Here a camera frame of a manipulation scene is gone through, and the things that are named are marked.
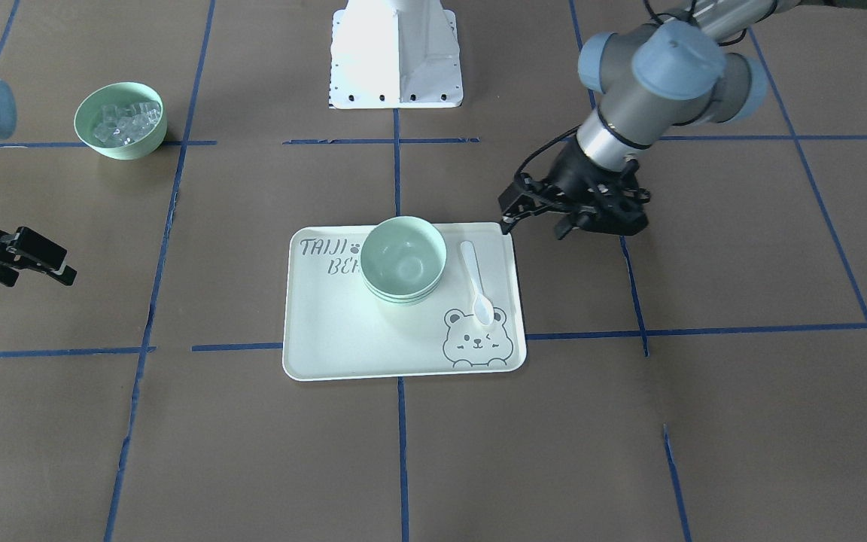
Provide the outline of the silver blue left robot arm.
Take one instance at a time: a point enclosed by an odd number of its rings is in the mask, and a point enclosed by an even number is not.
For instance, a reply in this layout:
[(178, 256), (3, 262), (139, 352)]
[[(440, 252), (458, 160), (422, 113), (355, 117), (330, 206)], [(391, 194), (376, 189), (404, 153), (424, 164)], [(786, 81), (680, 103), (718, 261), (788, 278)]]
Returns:
[(557, 238), (574, 230), (635, 236), (648, 226), (650, 192), (639, 157), (674, 126), (749, 117), (767, 92), (759, 62), (727, 50), (733, 35), (797, 6), (795, 1), (689, 1), (629, 33), (583, 44), (577, 72), (600, 99), (579, 126), (554, 138), (563, 148), (544, 178), (517, 168), (499, 196), (502, 233), (523, 219), (561, 214)]

